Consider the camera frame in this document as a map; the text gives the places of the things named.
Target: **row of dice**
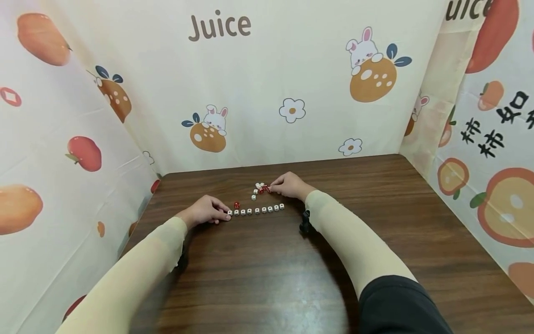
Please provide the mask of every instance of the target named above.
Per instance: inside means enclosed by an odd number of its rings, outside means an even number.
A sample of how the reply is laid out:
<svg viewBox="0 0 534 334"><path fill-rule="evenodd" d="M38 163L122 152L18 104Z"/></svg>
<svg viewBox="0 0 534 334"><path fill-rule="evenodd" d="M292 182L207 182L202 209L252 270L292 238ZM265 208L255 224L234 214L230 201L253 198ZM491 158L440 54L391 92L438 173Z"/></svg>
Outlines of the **row of dice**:
<svg viewBox="0 0 534 334"><path fill-rule="evenodd" d="M280 205L275 205L274 208L272 206L269 206L269 207L262 207L262 213L267 213L267 212L273 212L273 211L279 211L279 210L283 210L285 209L285 206L284 204L280 204ZM254 209L254 213L255 214L260 214L260 209L259 208L255 208ZM228 215L230 216L239 216L239 214L241 214L242 216L244 215L247 215L247 214L252 214L252 209L242 209L241 212L239 212L239 210L235 209L233 212L232 210L229 210L228 211Z"/></svg>

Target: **orange fruit illustration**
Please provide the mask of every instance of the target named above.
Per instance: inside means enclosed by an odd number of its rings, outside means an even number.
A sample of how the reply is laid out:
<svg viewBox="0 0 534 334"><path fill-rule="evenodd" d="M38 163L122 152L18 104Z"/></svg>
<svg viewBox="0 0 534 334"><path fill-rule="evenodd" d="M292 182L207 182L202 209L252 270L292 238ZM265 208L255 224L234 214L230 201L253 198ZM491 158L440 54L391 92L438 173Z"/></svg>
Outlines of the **orange fruit illustration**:
<svg viewBox="0 0 534 334"><path fill-rule="evenodd" d="M384 57L377 63L363 62L358 74L350 81L350 94L359 102L373 102L385 96L397 81L395 64Z"/></svg>
<svg viewBox="0 0 534 334"><path fill-rule="evenodd" d="M132 223L132 225L130 225L130 229L128 230L128 237L132 236L132 233L134 232L136 226L137 226L137 222Z"/></svg>
<svg viewBox="0 0 534 334"><path fill-rule="evenodd" d="M117 117L124 123L126 116L132 111L132 103L121 85L112 80L102 79L102 86L98 86L98 89L109 101Z"/></svg>
<svg viewBox="0 0 534 334"><path fill-rule="evenodd" d="M42 209L41 197L30 187L22 184L0 187L0 235L24 230Z"/></svg>
<svg viewBox="0 0 534 334"><path fill-rule="evenodd" d="M208 152L221 152L226 147L226 139L214 127L204 127L202 123L193 125L190 132L193 144Z"/></svg>
<svg viewBox="0 0 534 334"><path fill-rule="evenodd" d="M460 196L460 189L469 181L469 169L460 160L448 158L437 170L438 185L446 196L453 195L453 199Z"/></svg>
<svg viewBox="0 0 534 334"><path fill-rule="evenodd" d="M534 298L534 263L513 263L508 267L508 275L525 296Z"/></svg>
<svg viewBox="0 0 534 334"><path fill-rule="evenodd" d="M412 133L414 125L415 125L415 121L413 120L413 118L410 117L410 120L408 121L408 126L406 127L406 131L404 131L404 137Z"/></svg>
<svg viewBox="0 0 534 334"><path fill-rule="evenodd" d="M441 139L439 140L438 147L443 147L447 145L449 141L451 140L452 127L456 125L456 121L452 120L455 109L456 109L456 105L452 107L451 113L449 114L449 118L447 119L447 123L445 124L445 128L443 129L443 133L441 134Z"/></svg>
<svg viewBox="0 0 534 334"><path fill-rule="evenodd" d="M477 73L493 64L514 34L518 20L517 0L493 0L478 32L466 73Z"/></svg>
<svg viewBox="0 0 534 334"><path fill-rule="evenodd" d="M106 227L104 226L104 223L98 222L97 230L98 230L98 234L100 235L100 237L103 238L104 234L106 233Z"/></svg>
<svg viewBox="0 0 534 334"><path fill-rule="evenodd" d="M507 168L488 182L486 192L469 203L478 208L484 231L500 243L534 247L534 173L525 168Z"/></svg>
<svg viewBox="0 0 534 334"><path fill-rule="evenodd" d="M17 20L19 41L35 57L54 66L66 65L70 48L52 20L41 13L26 13Z"/></svg>
<svg viewBox="0 0 534 334"><path fill-rule="evenodd" d="M488 111L499 105L500 100L504 95L504 87L499 81L488 82L478 100L478 109L481 111Z"/></svg>

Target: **person's right hand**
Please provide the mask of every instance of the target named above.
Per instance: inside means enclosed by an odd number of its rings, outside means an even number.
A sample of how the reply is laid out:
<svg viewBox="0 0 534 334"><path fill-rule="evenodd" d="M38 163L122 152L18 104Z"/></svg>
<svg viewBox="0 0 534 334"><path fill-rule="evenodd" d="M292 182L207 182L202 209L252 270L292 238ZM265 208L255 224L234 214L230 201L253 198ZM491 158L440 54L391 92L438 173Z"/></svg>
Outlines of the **person's right hand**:
<svg viewBox="0 0 534 334"><path fill-rule="evenodd" d="M270 189L271 191L275 191L286 197L298 198L303 202L306 200L308 194L315 190L314 187L305 183L300 177L292 172L287 172L278 177L271 183Z"/></svg>

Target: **hand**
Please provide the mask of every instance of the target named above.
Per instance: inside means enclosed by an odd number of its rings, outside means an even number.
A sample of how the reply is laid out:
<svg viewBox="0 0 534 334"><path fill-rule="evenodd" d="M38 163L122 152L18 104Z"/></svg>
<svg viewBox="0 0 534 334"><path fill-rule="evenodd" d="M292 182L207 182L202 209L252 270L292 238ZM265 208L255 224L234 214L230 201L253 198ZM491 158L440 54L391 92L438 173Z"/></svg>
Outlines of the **hand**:
<svg viewBox="0 0 534 334"><path fill-rule="evenodd" d="M230 208L215 197L204 195L187 209L175 216L181 218L191 230L198 224L205 222L219 224L219 221L228 221L230 216L226 214Z"/></svg>
<svg viewBox="0 0 534 334"><path fill-rule="evenodd" d="M280 193L286 197L298 198L301 201L305 201L309 193L315 190L314 187L305 183L292 172L287 172L286 174L277 178L270 187L271 191Z"/></svg>

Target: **white flower illustration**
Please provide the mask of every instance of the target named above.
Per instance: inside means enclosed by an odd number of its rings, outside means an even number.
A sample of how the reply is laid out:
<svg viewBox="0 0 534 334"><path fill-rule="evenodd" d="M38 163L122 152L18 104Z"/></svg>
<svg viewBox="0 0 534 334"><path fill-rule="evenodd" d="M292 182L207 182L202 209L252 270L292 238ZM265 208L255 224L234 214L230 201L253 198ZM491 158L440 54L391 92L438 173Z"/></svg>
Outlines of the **white flower illustration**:
<svg viewBox="0 0 534 334"><path fill-rule="evenodd" d="M280 107L279 112L281 116L286 118L288 123L294 123L296 120L306 116L306 110L304 110L304 101L286 98L284 100L284 105Z"/></svg>
<svg viewBox="0 0 534 334"><path fill-rule="evenodd" d="M347 139L343 145L338 149L344 156L348 157L351 154L359 153L362 150L361 139Z"/></svg>

